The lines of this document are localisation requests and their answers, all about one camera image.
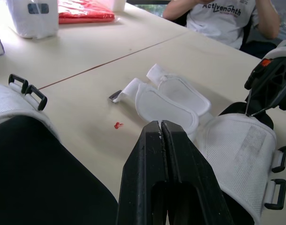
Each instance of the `red plastic piece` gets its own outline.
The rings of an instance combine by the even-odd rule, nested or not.
[[[123,125],[124,125],[123,123],[117,122],[114,127],[115,127],[116,129],[118,129],[119,127],[122,127]]]

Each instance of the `white t-shirt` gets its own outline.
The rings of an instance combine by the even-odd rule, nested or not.
[[[258,24],[255,0],[215,0],[196,5],[187,16],[187,27],[226,45],[239,49],[243,28],[250,18]]]

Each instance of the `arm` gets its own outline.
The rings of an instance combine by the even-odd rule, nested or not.
[[[267,39],[276,38],[280,19],[270,0],[256,0],[256,8],[259,14],[258,30]]]
[[[175,20],[194,8],[197,4],[208,4],[214,0],[171,0],[163,12],[163,18]]]

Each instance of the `white sleeve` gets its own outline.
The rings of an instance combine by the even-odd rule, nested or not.
[[[255,6],[254,11],[251,14],[252,25],[256,27],[259,24],[259,14],[257,12],[257,8]]]

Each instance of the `person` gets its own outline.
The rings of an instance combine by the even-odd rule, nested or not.
[[[188,11],[189,29],[236,49],[250,19],[265,38],[278,36],[280,19],[270,0],[171,0],[163,17],[173,21]]]

